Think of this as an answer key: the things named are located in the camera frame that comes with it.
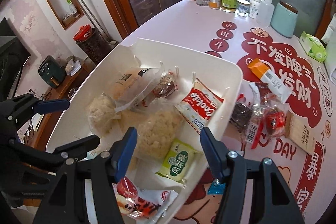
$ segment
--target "spray bottle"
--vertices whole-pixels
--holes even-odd
[[[269,27],[274,13],[274,5],[272,0],[260,1],[257,22],[260,27]]]

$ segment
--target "teal canister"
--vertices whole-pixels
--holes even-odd
[[[275,8],[271,26],[280,35],[291,38],[297,21],[297,10],[289,3],[280,1]]]

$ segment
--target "green air fryer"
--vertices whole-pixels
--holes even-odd
[[[60,66],[55,58],[48,55],[39,67],[39,75],[50,87],[57,88],[67,74],[65,68]]]

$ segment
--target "wall shelf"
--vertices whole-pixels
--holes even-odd
[[[71,0],[73,5],[75,6],[77,13],[71,17],[68,21],[63,21],[63,18],[66,14],[71,13],[69,4],[67,0],[47,0],[51,10],[54,12],[56,18],[59,23],[62,25],[64,30],[68,29],[72,24],[74,24],[78,19],[80,19],[84,13],[80,7],[80,4],[77,0]]]

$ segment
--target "floral wallpaper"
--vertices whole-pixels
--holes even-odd
[[[66,58],[72,53],[56,34],[36,0],[3,0],[0,4],[0,20],[4,17],[31,53],[23,68],[16,95],[25,94],[32,89],[37,96],[41,96],[49,86],[38,75],[39,65],[48,55],[64,65]],[[23,138],[26,127],[27,125],[18,131],[20,138]]]

